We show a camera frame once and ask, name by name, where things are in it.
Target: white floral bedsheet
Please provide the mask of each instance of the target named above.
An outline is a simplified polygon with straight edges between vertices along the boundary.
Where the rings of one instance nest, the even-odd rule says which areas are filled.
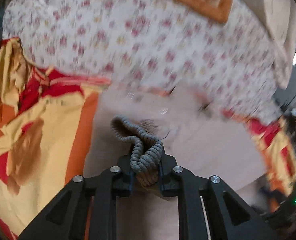
[[[274,48],[240,0],[220,25],[173,0],[12,0],[3,37],[20,36],[36,65],[100,74],[137,88],[185,81],[221,107],[269,123]]]

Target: round metal bolt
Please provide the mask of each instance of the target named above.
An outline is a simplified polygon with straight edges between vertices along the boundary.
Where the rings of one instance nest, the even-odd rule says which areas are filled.
[[[120,169],[119,166],[112,166],[110,168],[110,171],[113,172],[113,173],[117,173],[117,172],[121,171],[121,169]]]
[[[83,178],[83,176],[81,176],[81,175],[76,175],[76,176],[74,176],[74,177],[72,178],[72,180],[73,180],[74,182],[82,182],[82,181],[84,180],[84,178]]]
[[[211,180],[211,182],[217,184],[217,183],[220,182],[220,177],[218,177],[218,176],[212,176],[212,177],[210,178],[210,180]]]
[[[183,168],[181,166],[175,166],[173,167],[173,171],[177,173],[181,173],[183,171]]]

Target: triangular cutout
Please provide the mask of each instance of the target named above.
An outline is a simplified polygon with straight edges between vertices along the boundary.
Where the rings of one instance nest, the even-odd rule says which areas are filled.
[[[72,191],[69,190],[61,197],[61,199],[58,201],[58,203],[47,214],[47,216],[46,216],[47,221],[50,221],[50,222],[55,223],[57,225],[63,224],[65,217],[66,217],[69,202],[71,199],[71,195],[72,195]]]
[[[223,198],[234,226],[250,220],[250,214],[229,193],[225,192]]]

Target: gray rope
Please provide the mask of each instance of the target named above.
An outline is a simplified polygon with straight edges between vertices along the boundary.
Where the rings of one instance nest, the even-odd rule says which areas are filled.
[[[122,115],[116,115],[111,120],[112,130],[118,140],[134,144],[131,153],[130,166],[136,174],[146,174],[148,184],[155,183],[150,177],[152,170],[157,170],[163,151],[162,142],[156,136],[148,132],[148,128],[142,128],[133,124]]]

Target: beige cloth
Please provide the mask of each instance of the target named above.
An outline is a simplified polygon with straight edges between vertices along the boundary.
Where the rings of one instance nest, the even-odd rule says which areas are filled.
[[[117,141],[110,128],[110,120],[116,114],[137,122],[153,119],[160,127],[158,136],[169,132],[163,140],[166,153],[198,176],[219,175],[234,190],[262,176],[265,169],[260,153],[243,126],[224,122],[216,114],[209,119],[198,112],[199,108],[183,87],[176,87],[169,98],[110,87],[99,99],[93,122],[93,147],[85,161],[84,176],[100,174],[128,153],[129,145]],[[162,199],[142,192],[119,198],[117,221],[120,240],[179,239],[176,198]]]
[[[296,50],[294,0],[243,0],[267,28],[275,45],[275,75],[281,88],[288,86]]]

